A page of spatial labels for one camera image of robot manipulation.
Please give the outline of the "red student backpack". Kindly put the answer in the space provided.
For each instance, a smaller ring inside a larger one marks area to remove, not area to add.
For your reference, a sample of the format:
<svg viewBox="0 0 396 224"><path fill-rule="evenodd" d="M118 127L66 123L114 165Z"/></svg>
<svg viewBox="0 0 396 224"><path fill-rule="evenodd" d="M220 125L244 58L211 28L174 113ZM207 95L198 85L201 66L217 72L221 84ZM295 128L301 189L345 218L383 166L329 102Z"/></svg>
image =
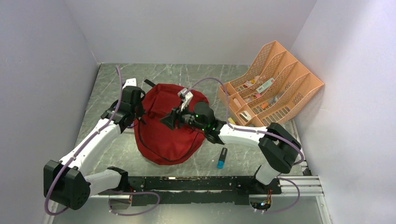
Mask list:
<svg viewBox="0 0 396 224"><path fill-rule="evenodd" d="M189 159L203 144L205 136L177 120L171 112L181 103L182 86L149 83L151 89L142 101L145 110L134 122L139 152L157 165L177 165Z"/></svg>

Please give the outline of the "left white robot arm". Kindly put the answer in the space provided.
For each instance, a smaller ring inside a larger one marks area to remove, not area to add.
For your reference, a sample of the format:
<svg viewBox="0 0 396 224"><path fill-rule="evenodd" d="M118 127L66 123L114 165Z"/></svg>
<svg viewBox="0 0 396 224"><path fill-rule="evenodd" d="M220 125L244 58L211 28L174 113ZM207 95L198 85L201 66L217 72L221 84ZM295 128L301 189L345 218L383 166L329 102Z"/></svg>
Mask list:
<svg viewBox="0 0 396 224"><path fill-rule="evenodd" d="M78 210L93 195L107 190L123 194L130 189L128 172L121 168L109 167L93 175L87 175L87 170L113 140L143 116L145 95L140 87L125 85L119 99L102 114L83 142L59 161L46 163L43 194L47 210L50 201Z"/></svg>

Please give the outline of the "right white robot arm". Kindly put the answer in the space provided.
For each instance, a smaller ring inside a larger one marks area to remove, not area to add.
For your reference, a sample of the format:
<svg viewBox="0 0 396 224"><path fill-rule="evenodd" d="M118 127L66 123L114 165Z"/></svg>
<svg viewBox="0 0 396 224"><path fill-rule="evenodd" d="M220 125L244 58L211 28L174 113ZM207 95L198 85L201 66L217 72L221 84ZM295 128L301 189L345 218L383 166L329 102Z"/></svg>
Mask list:
<svg viewBox="0 0 396 224"><path fill-rule="evenodd" d="M274 178L288 174L294 165L304 160L301 144L280 124L273 122L268 127L232 125L216 118L214 111L203 101L196 103L193 111L182 105L172 108L160 122L171 130L183 126L200 129L213 144L238 144L260 149L266 162L257 169L252 180L252 188L257 193L264 193Z"/></svg>

